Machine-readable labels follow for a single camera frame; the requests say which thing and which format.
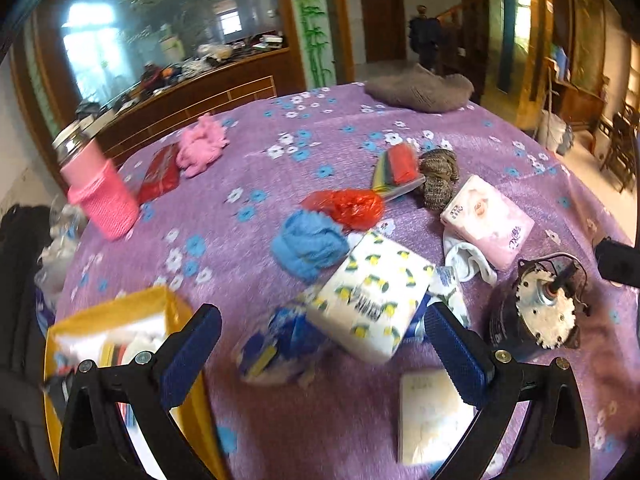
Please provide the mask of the beige facial tissue pack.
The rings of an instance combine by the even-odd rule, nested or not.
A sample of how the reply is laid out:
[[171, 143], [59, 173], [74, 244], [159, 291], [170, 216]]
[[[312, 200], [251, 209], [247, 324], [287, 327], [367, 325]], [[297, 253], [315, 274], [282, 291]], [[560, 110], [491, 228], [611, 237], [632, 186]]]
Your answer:
[[439, 466], [475, 416], [446, 370], [410, 372], [400, 378], [398, 460], [405, 466]]

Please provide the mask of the pink tissue pack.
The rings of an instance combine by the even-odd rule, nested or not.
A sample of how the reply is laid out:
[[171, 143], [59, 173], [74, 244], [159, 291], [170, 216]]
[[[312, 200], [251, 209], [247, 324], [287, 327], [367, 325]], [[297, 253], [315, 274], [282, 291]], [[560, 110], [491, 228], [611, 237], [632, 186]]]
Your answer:
[[535, 225], [516, 203], [476, 174], [450, 200], [440, 221], [477, 247], [499, 271], [510, 268]]

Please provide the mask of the white sock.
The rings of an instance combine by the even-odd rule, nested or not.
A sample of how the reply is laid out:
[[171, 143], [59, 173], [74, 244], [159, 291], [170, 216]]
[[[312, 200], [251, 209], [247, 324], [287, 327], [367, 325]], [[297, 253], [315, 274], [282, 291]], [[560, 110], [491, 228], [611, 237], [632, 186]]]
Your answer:
[[495, 286], [497, 272], [491, 267], [484, 254], [473, 244], [462, 240], [454, 231], [446, 229], [442, 233], [442, 251], [445, 266], [451, 266], [460, 283], [466, 283], [479, 275], [482, 280]]

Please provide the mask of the blue floral tissue pack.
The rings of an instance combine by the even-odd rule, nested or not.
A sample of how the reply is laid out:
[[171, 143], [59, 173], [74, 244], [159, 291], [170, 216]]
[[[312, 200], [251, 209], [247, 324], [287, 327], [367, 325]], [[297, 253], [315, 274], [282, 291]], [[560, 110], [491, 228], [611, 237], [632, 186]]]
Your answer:
[[424, 316], [426, 308], [434, 302], [446, 304], [465, 328], [470, 326], [469, 312], [454, 268], [428, 264], [424, 271], [427, 276], [427, 289], [408, 326], [403, 342], [423, 344], [427, 341]]

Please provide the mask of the brown knitted cloth ball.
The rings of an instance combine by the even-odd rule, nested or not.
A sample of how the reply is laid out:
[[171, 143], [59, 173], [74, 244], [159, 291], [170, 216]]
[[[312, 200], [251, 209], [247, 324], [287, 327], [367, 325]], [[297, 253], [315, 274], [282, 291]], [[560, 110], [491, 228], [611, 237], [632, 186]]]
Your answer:
[[442, 212], [454, 196], [454, 186], [459, 180], [456, 154], [446, 148], [435, 148], [419, 157], [418, 167], [424, 177], [419, 191], [423, 207]]

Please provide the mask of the white lemon print tissue pack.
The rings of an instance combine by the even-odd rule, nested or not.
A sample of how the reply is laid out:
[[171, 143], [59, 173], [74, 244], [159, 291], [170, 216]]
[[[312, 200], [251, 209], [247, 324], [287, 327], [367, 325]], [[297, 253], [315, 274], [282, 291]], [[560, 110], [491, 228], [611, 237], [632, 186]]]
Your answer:
[[307, 320], [363, 362], [396, 353], [435, 266], [375, 230], [363, 235], [307, 308]]

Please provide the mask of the blue white bagged cloth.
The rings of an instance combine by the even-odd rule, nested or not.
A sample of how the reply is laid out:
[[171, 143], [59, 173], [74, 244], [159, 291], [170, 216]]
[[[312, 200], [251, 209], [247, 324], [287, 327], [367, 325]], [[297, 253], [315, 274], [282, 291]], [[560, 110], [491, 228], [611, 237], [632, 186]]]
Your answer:
[[278, 386], [314, 377], [331, 341], [307, 320], [301, 304], [275, 307], [239, 342], [235, 362], [243, 382]]

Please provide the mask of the small rainbow sponge pack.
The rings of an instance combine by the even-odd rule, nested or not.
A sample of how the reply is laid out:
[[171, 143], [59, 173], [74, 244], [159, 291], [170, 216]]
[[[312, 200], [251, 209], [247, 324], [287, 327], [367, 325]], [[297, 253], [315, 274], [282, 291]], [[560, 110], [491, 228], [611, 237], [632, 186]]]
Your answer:
[[408, 143], [401, 142], [386, 150], [375, 164], [371, 190], [386, 202], [411, 193], [424, 185], [418, 153]]

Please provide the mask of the red plastic bag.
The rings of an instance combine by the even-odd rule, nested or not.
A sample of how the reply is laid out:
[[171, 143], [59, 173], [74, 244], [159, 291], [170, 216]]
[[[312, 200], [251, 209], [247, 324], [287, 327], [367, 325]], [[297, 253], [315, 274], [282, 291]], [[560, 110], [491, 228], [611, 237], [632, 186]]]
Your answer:
[[322, 212], [345, 229], [367, 231], [383, 217], [385, 203], [372, 190], [324, 190], [309, 194], [300, 203], [304, 209]]

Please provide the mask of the blue knitted cloth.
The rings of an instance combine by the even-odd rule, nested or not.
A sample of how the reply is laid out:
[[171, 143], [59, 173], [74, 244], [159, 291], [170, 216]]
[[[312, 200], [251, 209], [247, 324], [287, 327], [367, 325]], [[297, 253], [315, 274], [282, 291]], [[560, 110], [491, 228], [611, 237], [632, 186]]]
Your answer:
[[282, 224], [271, 242], [271, 253], [288, 274], [306, 284], [340, 263], [349, 253], [342, 227], [326, 214], [299, 209]]

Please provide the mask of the large yellow black red sponge pack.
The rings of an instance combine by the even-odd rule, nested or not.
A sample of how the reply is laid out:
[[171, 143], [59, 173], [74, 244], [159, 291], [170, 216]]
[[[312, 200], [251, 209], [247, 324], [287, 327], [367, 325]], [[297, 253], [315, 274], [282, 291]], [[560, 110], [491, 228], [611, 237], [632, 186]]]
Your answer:
[[126, 342], [107, 341], [100, 350], [99, 367], [119, 366], [131, 361], [131, 352]]

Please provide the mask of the black electric motor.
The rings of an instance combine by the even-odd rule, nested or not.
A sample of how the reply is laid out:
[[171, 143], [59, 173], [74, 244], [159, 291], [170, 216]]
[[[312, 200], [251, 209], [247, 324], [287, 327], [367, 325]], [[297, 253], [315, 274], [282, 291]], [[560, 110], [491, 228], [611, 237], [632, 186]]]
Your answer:
[[513, 278], [491, 311], [488, 337], [520, 362], [542, 352], [580, 346], [578, 318], [590, 315], [582, 301], [588, 275], [568, 252], [518, 260]]

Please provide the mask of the grey brown knitted hat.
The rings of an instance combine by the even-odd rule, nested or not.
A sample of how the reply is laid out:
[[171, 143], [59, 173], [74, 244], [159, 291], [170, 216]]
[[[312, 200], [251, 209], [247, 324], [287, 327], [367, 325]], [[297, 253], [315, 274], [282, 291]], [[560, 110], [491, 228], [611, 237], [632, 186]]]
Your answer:
[[368, 80], [364, 84], [364, 92], [393, 107], [436, 114], [464, 107], [474, 92], [474, 86], [461, 74], [443, 77], [416, 64], [399, 74]]

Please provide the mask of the person in dark jacket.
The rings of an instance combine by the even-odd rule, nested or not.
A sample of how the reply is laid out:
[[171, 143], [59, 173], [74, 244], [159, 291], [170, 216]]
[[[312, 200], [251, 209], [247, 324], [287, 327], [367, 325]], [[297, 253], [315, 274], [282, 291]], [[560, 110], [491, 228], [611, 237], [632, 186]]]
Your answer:
[[427, 14], [427, 7], [419, 4], [416, 16], [409, 21], [409, 44], [419, 57], [420, 65], [435, 73], [439, 63], [439, 45], [442, 25], [437, 18]]

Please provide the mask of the wooden counter cabinet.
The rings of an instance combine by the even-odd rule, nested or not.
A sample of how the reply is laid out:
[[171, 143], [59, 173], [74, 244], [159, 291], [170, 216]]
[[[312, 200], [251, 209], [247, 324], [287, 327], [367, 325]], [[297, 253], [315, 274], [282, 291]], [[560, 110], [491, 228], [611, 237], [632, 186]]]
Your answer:
[[206, 114], [302, 91], [305, 77], [299, 50], [283, 48], [233, 62], [180, 82], [126, 110], [96, 135], [106, 157], [117, 166], [140, 148], [160, 140]]

